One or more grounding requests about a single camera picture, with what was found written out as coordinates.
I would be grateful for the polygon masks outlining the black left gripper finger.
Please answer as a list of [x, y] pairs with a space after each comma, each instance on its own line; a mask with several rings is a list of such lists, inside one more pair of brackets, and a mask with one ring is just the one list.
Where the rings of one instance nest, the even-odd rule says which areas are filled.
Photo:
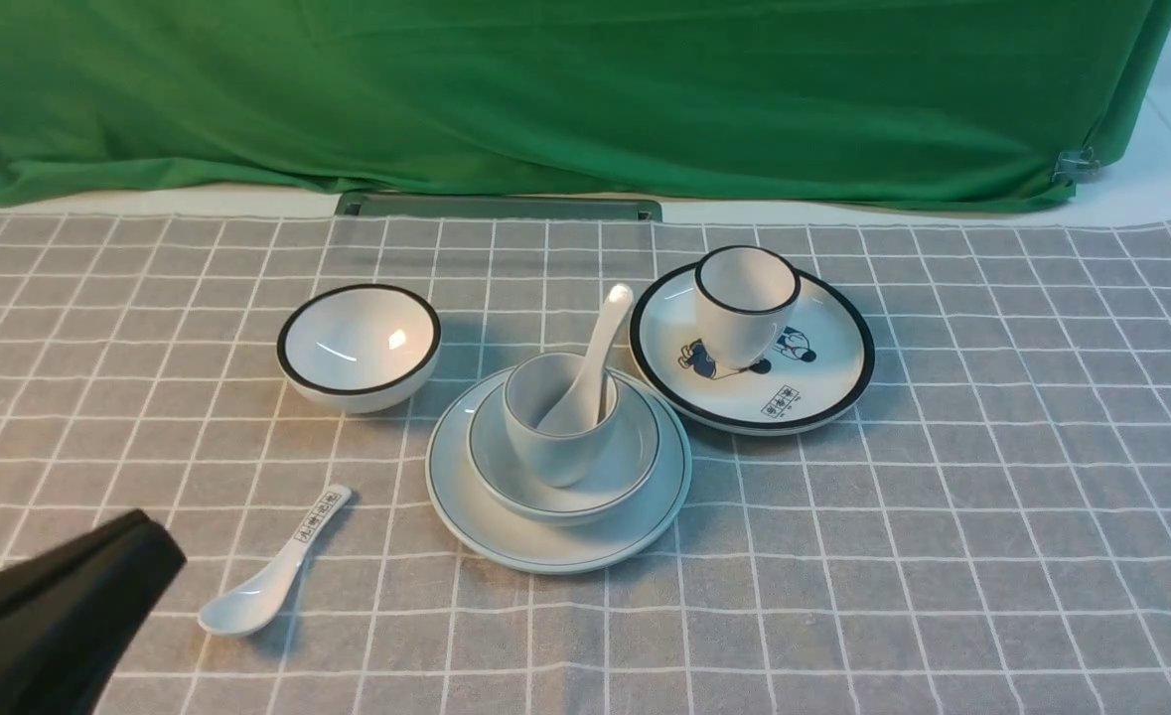
[[187, 558], [139, 508], [0, 570], [0, 714], [90, 714]]

